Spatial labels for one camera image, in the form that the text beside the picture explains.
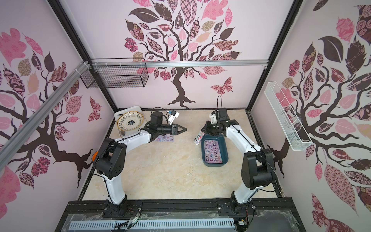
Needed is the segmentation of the remaining sticker sheet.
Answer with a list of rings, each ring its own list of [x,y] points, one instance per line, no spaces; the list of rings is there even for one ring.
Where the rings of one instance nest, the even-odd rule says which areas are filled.
[[[195,137],[195,139],[193,140],[193,142],[194,142],[196,145],[198,145],[198,144],[201,142],[201,140],[202,140],[202,138],[204,137],[204,135],[205,135],[205,133],[202,132],[202,131],[200,131],[200,132],[198,133],[198,135]]]

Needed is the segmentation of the teal plastic storage box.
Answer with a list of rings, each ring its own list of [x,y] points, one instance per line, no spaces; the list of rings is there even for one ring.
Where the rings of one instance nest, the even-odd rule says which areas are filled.
[[[207,167],[222,167],[229,161],[225,137],[205,135],[201,140],[202,160]]]

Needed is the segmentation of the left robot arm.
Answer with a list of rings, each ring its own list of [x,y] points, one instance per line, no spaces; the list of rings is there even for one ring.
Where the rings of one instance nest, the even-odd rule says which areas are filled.
[[[121,209],[127,201],[120,176],[124,169],[126,153],[141,145],[155,141],[160,135],[175,136],[186,132],[185,127],[174,124],[174,120],[179,117],[177,111],[169,112],[167,124],[162,124],[162,117],[161,112],[153,112],[150,121],[139,129],[138,133],[127,138],[107,138],[93,155],[94,167],[99,176],[104,179],[108,201],[114,207]]]

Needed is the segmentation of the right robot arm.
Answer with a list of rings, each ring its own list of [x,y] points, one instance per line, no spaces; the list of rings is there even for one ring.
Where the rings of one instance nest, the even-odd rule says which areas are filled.
[[[243,155],[240,187],[231,199],[235,205],[247,204],[253,196],[270,185],[274,180],[273,153],[263,149],[250,139],[239,123],[230,119],[226,108],[215,109],[202,132],[212,136],[224,136],[230,139]]]

